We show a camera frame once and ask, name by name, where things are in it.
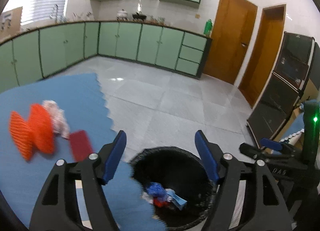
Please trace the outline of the white cooking pot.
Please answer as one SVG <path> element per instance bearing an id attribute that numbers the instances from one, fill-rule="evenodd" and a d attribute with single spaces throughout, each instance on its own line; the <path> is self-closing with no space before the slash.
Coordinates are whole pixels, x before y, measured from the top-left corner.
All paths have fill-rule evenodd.
<path id="1" fill-rule="evenodd" d="M 117 11 L 117 20 L 128 20 L 128 14 L 124 9 Z"/>

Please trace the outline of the white tissue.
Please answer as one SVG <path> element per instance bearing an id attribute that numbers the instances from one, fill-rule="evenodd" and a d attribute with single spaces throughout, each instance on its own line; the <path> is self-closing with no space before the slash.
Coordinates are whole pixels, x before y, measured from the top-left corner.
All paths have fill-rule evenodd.
<path id="1" fill-rule="evenodd" d="M 146 200 L 149 204 L 153 204 L 153 197 L 146 192 L 142 192 L 141 199 Z"/>

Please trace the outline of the black wok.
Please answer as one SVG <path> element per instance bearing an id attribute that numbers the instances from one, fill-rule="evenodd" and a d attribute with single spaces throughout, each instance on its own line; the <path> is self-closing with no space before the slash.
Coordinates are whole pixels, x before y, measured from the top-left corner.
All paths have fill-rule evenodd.
<path id="1" fill-rule="evenodd" d="M 135 21 L 145 21 L 147 16 L 144 14 L 140 14 L 140 13 L 133 13 L 132 18 Z"/>

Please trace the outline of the black glass cabinet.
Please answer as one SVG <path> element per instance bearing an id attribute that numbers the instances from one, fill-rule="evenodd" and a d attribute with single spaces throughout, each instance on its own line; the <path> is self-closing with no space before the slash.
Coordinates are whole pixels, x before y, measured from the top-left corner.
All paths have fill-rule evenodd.
<path id="1" fill-rule="evenodd" d="M 319 44 L 315 38 L 285 32 L 274 70 L 247 120 L 257 147 L 275 139 L 295 105 L 316 99 L 319 91 Z"/>

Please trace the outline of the red cylindrical can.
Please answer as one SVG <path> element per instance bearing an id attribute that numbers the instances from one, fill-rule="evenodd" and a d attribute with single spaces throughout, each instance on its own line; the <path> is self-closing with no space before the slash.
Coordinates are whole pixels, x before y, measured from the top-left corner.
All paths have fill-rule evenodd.
<path id="1" fill-rule="evenodd" d="M 165 208 L 165 207 L 170 206 L 170 202 L 168 202 L 168 201 L 161 201 L 161 200 L 159 200 L 158 197 L 154 197 L 154 198 L 153 198 L 153 205 L 154 205 L 155 207 L 158 207 L 158 208 Z"/>

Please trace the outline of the green bottle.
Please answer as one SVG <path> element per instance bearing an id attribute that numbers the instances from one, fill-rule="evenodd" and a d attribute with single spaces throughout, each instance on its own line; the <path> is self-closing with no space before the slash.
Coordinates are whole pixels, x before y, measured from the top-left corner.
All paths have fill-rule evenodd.
<path id="1" fill-rule="evenodd" d="M 212 20 L 211 19 L 208 19 L 206 21 L 206 24 L 205 24 L 205 27 L 204 27 L 204 35 L 209 37 L 210 36 L 210 33 L 212 31 L 212 27 L 213 27 L 213 23 L 212 23 Z"/>

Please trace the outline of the pink white wrapper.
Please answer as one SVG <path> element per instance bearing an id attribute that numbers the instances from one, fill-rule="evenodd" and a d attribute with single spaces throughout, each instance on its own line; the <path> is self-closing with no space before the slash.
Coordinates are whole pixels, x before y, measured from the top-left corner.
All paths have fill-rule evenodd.
<path id="1" fill-rule="evenodd" d="M 64 139 L 69 139 L 70 128 L 65 118 L 65 112 L 53 100 L 44 100 L 42 106 L 50 115 L 53 133 L 60 135 Z"/>

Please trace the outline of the blue plastic bag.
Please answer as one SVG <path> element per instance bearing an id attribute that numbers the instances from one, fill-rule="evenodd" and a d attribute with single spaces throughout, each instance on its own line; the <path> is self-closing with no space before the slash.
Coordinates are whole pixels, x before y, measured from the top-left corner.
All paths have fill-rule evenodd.
<path id="1" fill-rule="evenodd" d="M 168 195 L 166 190 L 162 187 L 160 183 L 150 182 L 145 188 L 149 196 L 157 198 L 160 202 L 167 200 Z"/>

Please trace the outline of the black trash bin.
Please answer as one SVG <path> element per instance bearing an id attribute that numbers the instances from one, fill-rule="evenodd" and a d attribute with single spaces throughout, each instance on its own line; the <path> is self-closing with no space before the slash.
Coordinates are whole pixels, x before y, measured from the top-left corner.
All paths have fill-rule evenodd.
<path id="1" fill-rule="evenodd" d="M 144 149 L 131 159 L 132 177 L 146 189 L 152 182 L 172 189 L 187 203 L 182 209 L 175 205 L 155 206 L 155 213 L 167 230 L 188 230 L 208 216 L 216 195 L 216 186 L 209 180 L 201 160 L 174 146 Z"/>

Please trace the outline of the dark red sponge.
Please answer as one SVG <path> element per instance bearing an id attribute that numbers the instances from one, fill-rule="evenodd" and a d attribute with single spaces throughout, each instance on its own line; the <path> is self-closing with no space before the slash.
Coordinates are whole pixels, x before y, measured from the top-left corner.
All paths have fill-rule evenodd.
<path id="1" fill-rule="evenodd" d="M 83 161 L 93 153 L 91 142 L 85 130 L 71 133 L 69 136 L 69 144 L 73 158 L 76 162 Z"/>

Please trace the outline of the orange mesh bag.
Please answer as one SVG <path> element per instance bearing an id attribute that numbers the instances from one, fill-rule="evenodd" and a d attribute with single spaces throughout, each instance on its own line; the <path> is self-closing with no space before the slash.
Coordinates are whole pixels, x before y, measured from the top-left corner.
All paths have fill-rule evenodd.
<path id="1" fill-rule="evenodd" d="M 40 104 L 31 104 L 27 120 L 18 112 L 11 111 L 9 132 L 25 161 L 31 160 L 35 149 L 49 155 L 55 151 L 50 114 Z"/>

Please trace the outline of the green lower kitchen cabinets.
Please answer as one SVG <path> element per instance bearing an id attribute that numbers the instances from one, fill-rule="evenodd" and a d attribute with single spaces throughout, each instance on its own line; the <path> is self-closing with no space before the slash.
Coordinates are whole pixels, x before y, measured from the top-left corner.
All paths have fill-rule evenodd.
<path id="1" fill-rule="evenodd" d="M 48 78 L 97 55 L 200 78 L 211 43 L 197 33 L 133 21 L 40 27 L 1 43 L 1 91 Z"/>

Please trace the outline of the light blue snack packet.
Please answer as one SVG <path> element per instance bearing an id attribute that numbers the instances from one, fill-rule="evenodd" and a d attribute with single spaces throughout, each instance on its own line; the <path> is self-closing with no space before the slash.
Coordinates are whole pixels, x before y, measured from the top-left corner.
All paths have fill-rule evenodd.
<path id="1" fill-rule="evenodd" d="M 166 189 L 167 201 L 173 203 L 179 210 L 182 210 L 187 204 L 187 201 L 179 197 L 174 190 Z"/>

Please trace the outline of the wooden door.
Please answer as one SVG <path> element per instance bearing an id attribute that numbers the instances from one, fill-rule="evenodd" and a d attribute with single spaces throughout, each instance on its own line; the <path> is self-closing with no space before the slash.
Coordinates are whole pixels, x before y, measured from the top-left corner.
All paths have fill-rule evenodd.
<path id="1" fill-rule="evenodd" d="M 205 74 L 235 83 L 252 37 L 257 9 L 247 0 L 219 1 Z"/>
<path id="2" fill-rule="evenodd" d="M 276 60 L 284 31 L 286 5 L 262 10 L 253 51 L 239 90 L 253 107 L 262 93 Z"/>

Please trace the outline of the blue foam table mat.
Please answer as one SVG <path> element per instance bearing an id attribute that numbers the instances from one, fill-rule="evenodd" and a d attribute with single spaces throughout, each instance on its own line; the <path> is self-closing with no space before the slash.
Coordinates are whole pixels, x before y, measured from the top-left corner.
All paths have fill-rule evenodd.
<path id="1" fill-rule="evenodd" d="M 95 73 L 58 76 L 10 89 L 1 94 L 1 192 L 11 209 L 26 226 L 41 188 L 59 159 L 73 162 L 69 142 L 55 138 L 55 152 L 35 152 L 26 161 L 12 141 L 10 114 L 15 111 L 24 119 L 30 106 L 44 100 L 55 101 L 65 112 L 71 131 L 84 130 L 93 151 L 111 143 L 116 137 L 108 117 L 105 98 Z M 142 199 L 141 185 L 132 179 L 132 167 L 120 162 L 114 177 L 103 186 L 108 205 L 120 230 L 165 230 L 162 221 L 153 218 L 153 207 Z"/>

